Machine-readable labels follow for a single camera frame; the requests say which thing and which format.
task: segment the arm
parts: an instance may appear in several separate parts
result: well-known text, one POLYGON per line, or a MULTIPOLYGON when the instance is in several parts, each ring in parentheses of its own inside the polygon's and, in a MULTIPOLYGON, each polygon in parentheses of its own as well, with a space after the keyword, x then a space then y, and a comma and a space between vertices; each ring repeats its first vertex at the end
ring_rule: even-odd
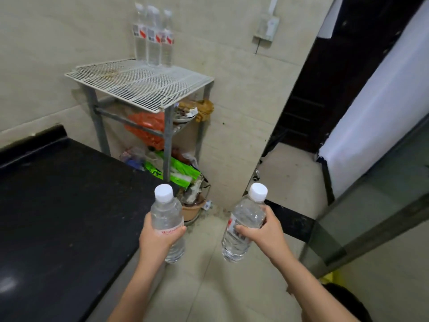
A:
POLYGON ((186 227, 169 235, 160 235, 152 228, 151 215, 145 217, 140 234, 140 259, 124 294, 108 322, 141 322, 146 311, 152 281, 167 257, 170 247, 183 236, 186 227))
POLYGON ((282 226, 271 208, 263 206, 266 223, 260 228, 237 226, 239 233, 254 241, 280 271, 303 311, 314 322, 358 321, 314 276, 294 258, 283 236, 282 226))

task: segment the green plastic bag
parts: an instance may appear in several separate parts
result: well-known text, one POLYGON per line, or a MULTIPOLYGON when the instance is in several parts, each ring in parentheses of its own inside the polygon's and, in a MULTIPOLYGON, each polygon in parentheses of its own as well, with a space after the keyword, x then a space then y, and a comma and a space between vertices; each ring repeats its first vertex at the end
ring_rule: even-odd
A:
MULTIPOLYGON (((164 157, 164 152, 163 151, 156 151, 155 152, 157 156, 163 158, 164 157)), ((193 168, 192 166, 186 165, 184 163, 182 163, 181 161, 178 161, 177 159, 171 157, 171 171, 176 170, 178 173, 186 175, 186 176, 190 176, 192 178, 192 182, 195 181, 199 176, 200 176, 200 172, 197 171, 195 168, 193 168)), ((155 166, 153 166, 151 163, 149 162, 145 162, 145 168, 152 173, 152 175, 156 176, 157 178, 161 178, 163 179, 163 172, 160 172, 158 169, 155 168, 155 166)), ((174 176, 173 174, 170 173, 170 180, 187 189, 188 186, 191 184, 191 182, 186 181, 182 178, 178 178, 177 176, 174 176)))

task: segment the person's left hand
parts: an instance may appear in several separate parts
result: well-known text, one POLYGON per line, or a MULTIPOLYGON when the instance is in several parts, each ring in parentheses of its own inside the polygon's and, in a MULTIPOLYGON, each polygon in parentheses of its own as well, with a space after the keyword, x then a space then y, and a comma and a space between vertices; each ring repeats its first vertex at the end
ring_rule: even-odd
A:
POLYGON ((182 226, 168 235, 163 235, 152 227, 152 215, 146 214, 145 224, 140 234, 140 262, 146 267, 153 268, 156 272, 167 257, 170 247, 176 243, 186 232, 182 226))

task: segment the person's left arm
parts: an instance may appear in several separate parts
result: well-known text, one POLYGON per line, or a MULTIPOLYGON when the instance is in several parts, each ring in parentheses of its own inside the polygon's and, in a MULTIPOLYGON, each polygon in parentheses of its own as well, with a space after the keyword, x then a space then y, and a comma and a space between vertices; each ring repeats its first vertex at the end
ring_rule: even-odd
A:
POLYGON ((108 322, 141 322, 143 320, 152 281, 167 257, 170 247, 185 232, 186 227, 183 226, 169 235, 161 235, 152 228, 151 213, 146 215, 140 234, 139 264, 108 322))

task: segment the person's right arm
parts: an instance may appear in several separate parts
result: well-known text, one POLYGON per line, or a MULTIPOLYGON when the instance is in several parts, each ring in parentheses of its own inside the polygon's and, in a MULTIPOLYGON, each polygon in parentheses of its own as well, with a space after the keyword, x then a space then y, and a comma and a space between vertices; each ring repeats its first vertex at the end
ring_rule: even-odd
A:
POLYGON ((295 298, 313 322, 358 321, 293 256, 283 236, 282 226, 267 205, 266 223, 260 229, 236 226, 242 235, 254 241, 280 271, 295 298))

